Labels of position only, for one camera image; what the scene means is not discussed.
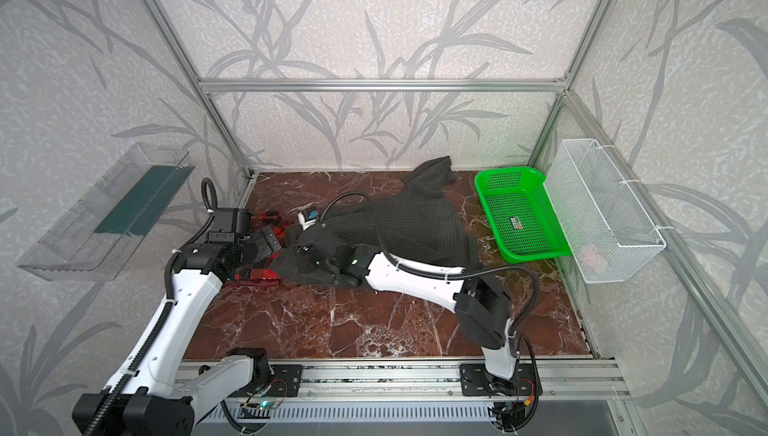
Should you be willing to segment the grey pinstriped long sleeve shirt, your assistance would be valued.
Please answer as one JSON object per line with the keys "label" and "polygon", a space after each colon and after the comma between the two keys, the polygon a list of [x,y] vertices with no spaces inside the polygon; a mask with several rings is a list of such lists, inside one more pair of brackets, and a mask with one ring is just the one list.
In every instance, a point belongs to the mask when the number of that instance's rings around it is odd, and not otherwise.
{"label": "grey pinstriped long sleeve shirt", "polygon": [[376,246],[382,236],[396,256],[436,266],[478,269],[477,242],[467,233],[444,187],[456,180],[448,156],[434,158],[401,178],[394,196],[338,203],[324,223],[343,242]]}

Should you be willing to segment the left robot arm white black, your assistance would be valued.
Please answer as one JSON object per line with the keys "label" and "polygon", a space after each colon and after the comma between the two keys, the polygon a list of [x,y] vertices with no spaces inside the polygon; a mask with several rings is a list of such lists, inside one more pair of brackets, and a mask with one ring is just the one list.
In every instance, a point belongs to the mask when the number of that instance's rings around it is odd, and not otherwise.
{"label": "left robot arm white black", "polygon": [[273,372],[263,349],[238,348],[190,382],[176,374],[208,306],[225,283],[278,253],[270,225],[241,208],[218,208],[200,236],[173,252],[165,296],[120,368],[98,393],[77,401],[72,419],[84,435],[189,435],[231,394],[258,393]]}

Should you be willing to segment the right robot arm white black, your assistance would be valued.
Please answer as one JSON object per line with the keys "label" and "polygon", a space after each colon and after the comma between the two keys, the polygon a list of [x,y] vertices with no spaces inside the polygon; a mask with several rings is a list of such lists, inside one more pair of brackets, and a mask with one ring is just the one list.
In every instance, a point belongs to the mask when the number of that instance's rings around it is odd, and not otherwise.
{"label": "right robot arm white black", "polygon": [[511,295],[495,275],[407,260],[378,246],[351,245],[317,225],[302,231],[292,250],[305,274],[321,271],[343,286],[402,293],[452,312],[467,338],[481,348],[486,372],[502,380],[514,377],[519,351],[513,341]]}

